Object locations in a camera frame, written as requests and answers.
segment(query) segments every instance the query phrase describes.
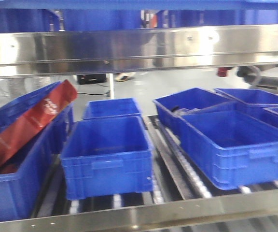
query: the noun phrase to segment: red bag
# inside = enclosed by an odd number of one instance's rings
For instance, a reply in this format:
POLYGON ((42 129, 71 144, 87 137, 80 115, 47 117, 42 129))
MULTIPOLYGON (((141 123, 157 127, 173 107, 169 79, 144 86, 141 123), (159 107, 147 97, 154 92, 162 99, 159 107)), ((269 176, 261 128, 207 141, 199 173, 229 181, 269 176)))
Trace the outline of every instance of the red bag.
POLYGON ((39 133, 76 97, 76 89, 68 80, 65 80, 1 132, 0 166, 39 133))

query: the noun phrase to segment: stainless steel frame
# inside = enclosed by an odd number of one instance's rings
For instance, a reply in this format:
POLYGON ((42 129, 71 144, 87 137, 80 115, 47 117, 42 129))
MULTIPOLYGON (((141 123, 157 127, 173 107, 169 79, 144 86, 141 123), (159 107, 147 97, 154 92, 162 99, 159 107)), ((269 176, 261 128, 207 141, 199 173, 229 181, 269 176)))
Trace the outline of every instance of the stainless steel frame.
MULTIPOLYGON (((0 78, 259 64, 278 64, 278 25, 0 34, 0 78)), ((210 191, 173 144, 174 136, 144 121, 157 150, 154 171, 160 188, 142 196, 146 205, 0 222, 0 231, 147 231, 278 214, 278 181, 272 190, 210 191)), ((53 179, 61 182, 59 176, 53 179)), ((69 205, 65 201, 62 208, 69 205)))
POLYGON ((278 64, 278 24, 0 34, 0 77, 278 64))

